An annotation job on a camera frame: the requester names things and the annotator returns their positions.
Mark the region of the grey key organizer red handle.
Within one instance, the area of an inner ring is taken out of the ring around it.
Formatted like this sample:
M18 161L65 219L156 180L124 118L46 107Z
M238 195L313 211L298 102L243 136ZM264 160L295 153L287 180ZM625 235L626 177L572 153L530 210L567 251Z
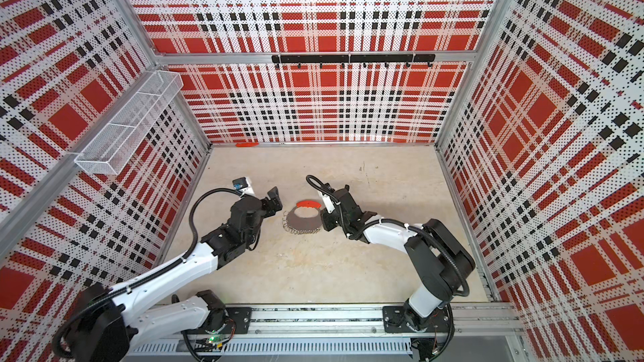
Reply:
M293 209L284 213L283 229L293 235L312 235L322 228L321 211L318 200L303 199Z

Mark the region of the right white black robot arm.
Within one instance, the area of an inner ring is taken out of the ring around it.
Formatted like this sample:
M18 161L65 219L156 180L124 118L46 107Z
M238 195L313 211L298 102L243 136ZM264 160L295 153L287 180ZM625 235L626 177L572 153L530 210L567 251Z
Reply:
M409 257L421 285L405 301L402 317L392 322L394 326L422 333L441 314L451 320L449 305L454 298L470 295L467 278L476 270L476 263L441 221L412 225L385 218L363 211L349 186L333 189L311 174L306 182L325 204L322 223L326 231L340 228L350 241L386 246Z

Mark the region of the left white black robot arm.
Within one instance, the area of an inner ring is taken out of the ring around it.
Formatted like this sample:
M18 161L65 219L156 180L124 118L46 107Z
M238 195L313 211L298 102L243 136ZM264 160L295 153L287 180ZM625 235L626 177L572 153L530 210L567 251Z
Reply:
M199 353L219 349L234 335L246 333L248 318L229 313L213 291L200 291L184 301L176 297L187 284L254 250L263 221L283 209L278 188L258 199L239 180L235 184L231 193L238 200L230 218L205 236L194 235L184 254L126 282L94 284L83 291L51 341L53 353L74 361L120 361L129 351L167 335L203 330L212 340L187 348L196 360L209 361L209 355Z

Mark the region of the red strip at wall base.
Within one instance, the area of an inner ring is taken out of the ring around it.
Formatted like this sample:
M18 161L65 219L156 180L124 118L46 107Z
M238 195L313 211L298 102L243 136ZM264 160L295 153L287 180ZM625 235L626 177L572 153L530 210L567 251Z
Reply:
M239 147L239 148L256 147L259 144L260 144L259 142L239 142L239 143L236 143L236 147Z

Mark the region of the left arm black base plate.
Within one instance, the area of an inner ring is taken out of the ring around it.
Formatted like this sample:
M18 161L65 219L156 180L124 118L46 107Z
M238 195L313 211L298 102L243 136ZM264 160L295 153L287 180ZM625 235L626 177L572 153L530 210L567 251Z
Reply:
M187 330L188 335L245 335L251 322L252 309L248 307L227 307L226 310L211 311L204 323Z

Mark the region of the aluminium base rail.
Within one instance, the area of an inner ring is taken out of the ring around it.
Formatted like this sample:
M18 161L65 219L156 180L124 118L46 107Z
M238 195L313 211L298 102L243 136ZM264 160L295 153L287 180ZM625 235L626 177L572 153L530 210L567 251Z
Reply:
M245 335L199 353L214 361L530 361L523 329L508 303L454 303L449 333L385 332L380 303L248 304ZM190 361L186 344L210 334L167 335L130 352L129 361Z

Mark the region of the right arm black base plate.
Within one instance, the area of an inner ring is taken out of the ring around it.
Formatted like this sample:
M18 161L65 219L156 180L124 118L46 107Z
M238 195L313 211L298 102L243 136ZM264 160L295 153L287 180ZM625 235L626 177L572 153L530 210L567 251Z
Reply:
M453 318L446 308L436 308L427 317L422 317L407 304L386 306L382 308L382 320L385 332L389 334L447 334L453 328Z

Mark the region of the black hook rail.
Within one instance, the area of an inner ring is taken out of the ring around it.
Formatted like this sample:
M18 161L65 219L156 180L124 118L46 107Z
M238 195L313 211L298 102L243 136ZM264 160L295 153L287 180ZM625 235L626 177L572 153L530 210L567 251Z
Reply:
M436 54L347 54L347 55L273 55L275 65L303 65L303 64L371 64L371 63L402 63L402 64L432 64Z

